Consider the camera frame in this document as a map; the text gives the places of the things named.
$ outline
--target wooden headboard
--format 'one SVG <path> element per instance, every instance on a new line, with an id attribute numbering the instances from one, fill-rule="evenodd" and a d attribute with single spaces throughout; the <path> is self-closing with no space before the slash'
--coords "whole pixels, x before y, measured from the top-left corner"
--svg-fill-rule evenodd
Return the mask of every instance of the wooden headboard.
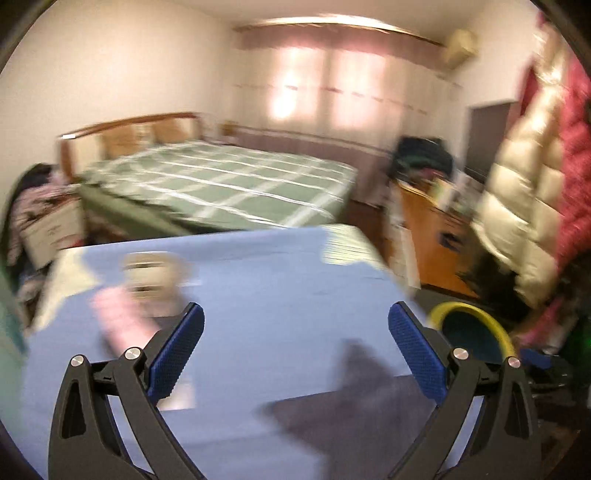
<path id="1" fill-rule="evenodd" d="M 152 124 L 158 120 L 175 118 L 182 122 L 192 138 L 203 138 L 203 127 L 199 114 L 193 112 L 161 113 L 159 115 L 144 115 L 90 125 L 78 130 L 65 133 L 58 137 L 60 142 L 61 170 L 68 179 L 74 181 L 76 174 L 82 167 L 101 160 L 102 147 L 100 133 L 123 125 Z"/>

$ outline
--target brown pillow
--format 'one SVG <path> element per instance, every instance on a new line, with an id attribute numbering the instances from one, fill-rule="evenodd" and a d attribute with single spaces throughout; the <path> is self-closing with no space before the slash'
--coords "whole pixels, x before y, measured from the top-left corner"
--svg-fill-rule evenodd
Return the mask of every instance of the brown pillow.
<path id="1" fill-rule="evenodd" d="M 174 118 L 154 122 L 152 130 L 158 143 L 181 143 L 189 139 L 189 135 L 187 135 Z"/>
<path id="2" fill-rule="evenodd" d="M 111 160 L 142 150 L 133 125 L 123 125 L 106 130 L 103 132 L 103 143 L 107 158 Z"/>

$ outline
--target yellow rim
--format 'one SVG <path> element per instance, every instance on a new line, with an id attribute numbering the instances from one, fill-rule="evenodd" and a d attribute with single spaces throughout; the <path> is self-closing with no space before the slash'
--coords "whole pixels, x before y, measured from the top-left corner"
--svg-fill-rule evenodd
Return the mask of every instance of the yellow rim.
<path id="1" fill-rule="evenodd" d="M 509 338 L 509 335 L 499 324 L 499 322 L 488 315 L 484 310 L 481 310 L 473 305 L 468 305 L 467 303 L 462 303 L 461 301 L 448 301 L 445 303 L 440 303 L 433 310 L 431 310 L 431 313 L 429 314 L 432 327 L 441 331 L 443 328 L 443 320 L 452 310 L 471 313 L 480 322 L 484 323 L 484 325 L 492 332 L 496 340 L 499 342 L 503 358 L 507 358 L 508 356 L 517 356 L 515 348 L 513 347 L 513 343 L 511 342 L 511 338 Z"/>

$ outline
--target sheer curtain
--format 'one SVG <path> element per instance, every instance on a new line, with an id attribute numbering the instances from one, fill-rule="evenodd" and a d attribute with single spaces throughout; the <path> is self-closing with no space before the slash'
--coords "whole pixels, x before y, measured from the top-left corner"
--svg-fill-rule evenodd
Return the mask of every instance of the sheer curtain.
<path id="1" fill-rule="evenodd" d="M 239 35 L 230 111 L 243 146 L 348 163 L 359 170 L 353 198 L 377 205 L 398 138 L 441 136 L 440 46 L 344 25 Z"/>

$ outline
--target television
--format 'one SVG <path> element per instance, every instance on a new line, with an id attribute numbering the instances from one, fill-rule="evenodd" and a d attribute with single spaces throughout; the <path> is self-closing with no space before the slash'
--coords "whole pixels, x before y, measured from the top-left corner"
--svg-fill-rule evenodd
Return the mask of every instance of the television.
<path id="1" fill-rule="evenodd" d="M 494 103 L 471 109 L 465 173 L 479 183 L 486 182 L 496 152 L 505 138 L 509 110 L 513 104 Z"/>

